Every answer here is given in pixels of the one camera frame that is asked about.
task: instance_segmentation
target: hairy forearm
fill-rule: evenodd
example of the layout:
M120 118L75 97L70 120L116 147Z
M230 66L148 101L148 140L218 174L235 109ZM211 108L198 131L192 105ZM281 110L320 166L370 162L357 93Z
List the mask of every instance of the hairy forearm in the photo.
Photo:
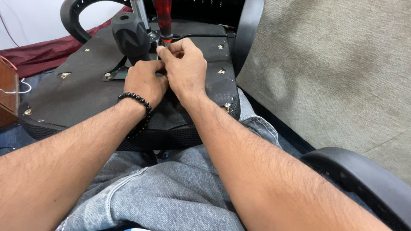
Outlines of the hairy forearm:
M191 98L185 108L247 229L388 230L319 174L250 132L208 98Z
M77 202L145 115L131 99L61 133L0 157L0 224L50 230Z

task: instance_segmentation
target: red screwdriver handle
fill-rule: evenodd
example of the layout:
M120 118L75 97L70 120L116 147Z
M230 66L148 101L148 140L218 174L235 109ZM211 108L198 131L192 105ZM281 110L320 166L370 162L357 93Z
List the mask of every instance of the red screwdriver handle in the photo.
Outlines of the red screwdriver handle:
M163 42L171 42L171 2L172 0L154 0L157 11L158 26L160 27L160 37Z

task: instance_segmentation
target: wooden cabinet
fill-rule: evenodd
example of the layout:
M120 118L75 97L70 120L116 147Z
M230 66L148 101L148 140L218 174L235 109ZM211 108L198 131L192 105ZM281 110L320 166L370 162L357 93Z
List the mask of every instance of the wooden cabinet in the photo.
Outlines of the wooden cabinet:
M0 58L0 88L6 92L18 91L18 74ZM0 127L17 122L20 102L18 93L0 91Z

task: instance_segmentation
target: maroon cloth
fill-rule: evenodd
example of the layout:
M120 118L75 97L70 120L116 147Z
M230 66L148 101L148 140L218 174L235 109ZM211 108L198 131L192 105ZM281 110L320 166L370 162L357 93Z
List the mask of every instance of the maroon cloth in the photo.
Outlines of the maroon cloth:
M124 6L119 12L132 12ZM87 32L94 36L100 29L111 24L111 19ZM71 35L46 42L1 50L0 55L17 67L20 78L27 78L45 70L60 66L72 53L82 47Z

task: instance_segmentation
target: right hand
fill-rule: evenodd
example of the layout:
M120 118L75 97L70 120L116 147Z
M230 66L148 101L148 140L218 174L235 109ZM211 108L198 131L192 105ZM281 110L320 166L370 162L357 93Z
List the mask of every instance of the right hand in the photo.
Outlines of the right hand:
M166 64L170 87L183 106L188 99L206 96L207 61L191 39L172 43L169 49L159 46L157 53Z

